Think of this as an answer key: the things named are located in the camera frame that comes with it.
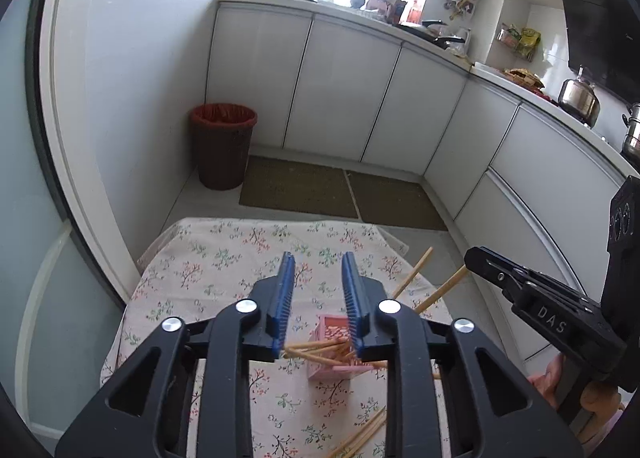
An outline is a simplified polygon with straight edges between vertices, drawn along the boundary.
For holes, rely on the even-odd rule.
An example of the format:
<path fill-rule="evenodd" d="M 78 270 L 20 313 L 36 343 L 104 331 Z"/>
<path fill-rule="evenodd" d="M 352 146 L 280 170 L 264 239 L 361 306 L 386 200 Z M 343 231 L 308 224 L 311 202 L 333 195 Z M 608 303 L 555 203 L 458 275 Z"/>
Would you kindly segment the person's right hand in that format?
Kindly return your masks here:
<path fill-rule="evenodd" d="M 587 454 L 604 440 L 625 410 L 618 386 L 587 383 L 588 378 L 564 354 L 555 355 L 541 374 L 527 378 L 556 412 L 568 412 L 572 431 Z"/>

